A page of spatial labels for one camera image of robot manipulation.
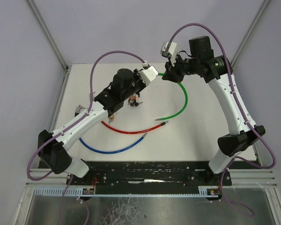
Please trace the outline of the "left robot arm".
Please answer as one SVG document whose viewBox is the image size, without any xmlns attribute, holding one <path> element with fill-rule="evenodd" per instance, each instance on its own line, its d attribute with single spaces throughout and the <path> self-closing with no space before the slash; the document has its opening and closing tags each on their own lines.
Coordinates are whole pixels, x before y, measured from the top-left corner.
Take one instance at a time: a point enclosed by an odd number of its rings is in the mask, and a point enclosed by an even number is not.
<svg viewBox="0 0 281 225">
<path fill-rule="evenodd" d="M 94 98 L 92 106 L 84 109 L 63 127 L 52 132 L 43 130 L 38 135 L 38 156 L 53 173 L 72 173 L 81 184 L 90 184 L 93 173 L 83 160 L 71 157 L 68 151 L 94 125 L 113 115 L 123 107 L 125 100 L 146 88 L 156 75 L 150 68 L 118 70 L 110 85 Z"/>
</svg>

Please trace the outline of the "green lock key bunch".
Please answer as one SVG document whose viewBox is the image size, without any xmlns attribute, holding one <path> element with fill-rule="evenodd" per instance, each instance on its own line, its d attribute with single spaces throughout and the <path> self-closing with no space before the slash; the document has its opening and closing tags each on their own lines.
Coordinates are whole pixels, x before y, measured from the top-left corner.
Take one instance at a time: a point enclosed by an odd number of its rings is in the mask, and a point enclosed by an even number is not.
<svg viewBox="0 0 281 225">
<path fill-rule="evenodd" d="M 87 108 L 86 108 L 86 107 L 84 107 L 84 106 L 82 106 L 82 105 L 78 105 L 78 106 L 76 107 L 74 116 L 76 117 L 76 116 L 78 116 L 78 115 L 81 114 L 81 113 L 84 114 L 86 111 L 87 111 Z"/>
</svg>

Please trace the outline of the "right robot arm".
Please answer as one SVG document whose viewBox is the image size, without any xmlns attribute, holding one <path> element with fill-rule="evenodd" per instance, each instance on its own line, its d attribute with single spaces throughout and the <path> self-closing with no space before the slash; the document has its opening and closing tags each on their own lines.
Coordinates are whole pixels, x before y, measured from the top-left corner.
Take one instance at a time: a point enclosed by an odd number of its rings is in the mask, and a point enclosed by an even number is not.
<svg viewBox="0 0 281 225">
<path fill-rule="evenodd" d="M 201 36 L 189 40 L 191 54 L 183 59 L 175 42 L 165 42 L 161 55 L 168 58 L 163 80 L 182 82 L 186 75 L 199 75 L 214 92 L 226 118 L 229 133 L 217 140 L 219 149 L 204 173 L 205 182 L 214 185 L 230 160 L 252 146 L 265 134 L 264 126 L 256 125 L 238 92 L 229 62 L 223 55 L 215 56 L 210 38 Z"/>
</svg>

